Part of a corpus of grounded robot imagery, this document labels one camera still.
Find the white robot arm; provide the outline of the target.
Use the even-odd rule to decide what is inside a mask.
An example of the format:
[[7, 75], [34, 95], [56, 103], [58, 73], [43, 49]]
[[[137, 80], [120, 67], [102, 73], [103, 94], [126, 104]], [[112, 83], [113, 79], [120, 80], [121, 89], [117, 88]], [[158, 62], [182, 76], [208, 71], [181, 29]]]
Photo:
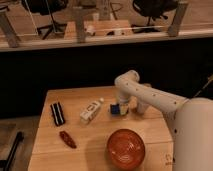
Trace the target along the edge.
[[173, 171], [213, 171], [213, 100], [167, 93], [139, 83], [130, 70], [118, 76], [117, 102], [128, 103], [131, 96], [163, 113], [173, 138]]

